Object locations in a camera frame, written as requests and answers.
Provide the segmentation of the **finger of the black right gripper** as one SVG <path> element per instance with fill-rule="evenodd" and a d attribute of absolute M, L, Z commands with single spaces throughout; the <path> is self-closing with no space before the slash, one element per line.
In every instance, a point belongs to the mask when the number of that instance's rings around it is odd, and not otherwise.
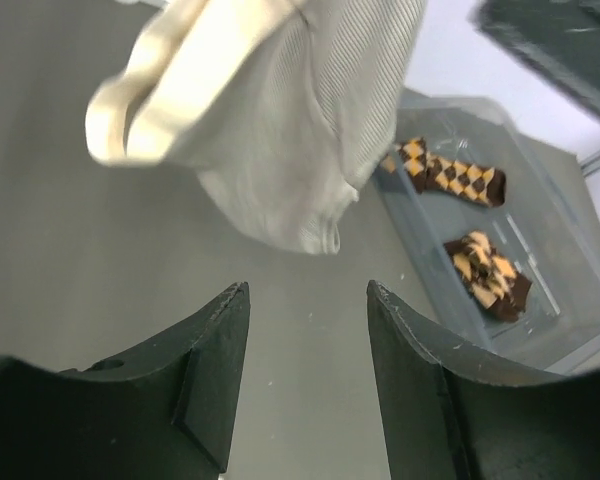
<path fill-rule="evenodd" d="M 600 120 L 598 1 L 482 1 L 477 30 Z"/>

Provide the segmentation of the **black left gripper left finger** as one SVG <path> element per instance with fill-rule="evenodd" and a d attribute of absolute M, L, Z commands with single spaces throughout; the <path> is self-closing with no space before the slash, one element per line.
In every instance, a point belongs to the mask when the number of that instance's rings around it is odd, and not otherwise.
<path fill-rule="evenodd" d="M 216 479 L 250 322 L 246 283 L 86 370 L 0 355 L 0 479 Z"/>

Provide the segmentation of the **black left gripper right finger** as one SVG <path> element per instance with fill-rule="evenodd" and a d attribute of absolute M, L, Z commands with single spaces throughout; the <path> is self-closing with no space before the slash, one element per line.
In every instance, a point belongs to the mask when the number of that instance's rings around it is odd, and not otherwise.
<path fill-rule="evenodd" d="M 374 281 L 367 318 L 392 478 L 600 479 L 600 368 L 505 359 Z"/>

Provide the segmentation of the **cream white ribbed sock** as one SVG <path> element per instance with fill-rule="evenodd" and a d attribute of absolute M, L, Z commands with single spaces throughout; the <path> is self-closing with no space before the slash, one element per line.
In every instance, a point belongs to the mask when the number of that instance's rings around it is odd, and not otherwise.
<path fill-rule="evenodd" d="M 85 114 L 109 167 L 190 167 L 244 235 L 311 255 L 393 140 L 422 1 L 170 1 Z"/>

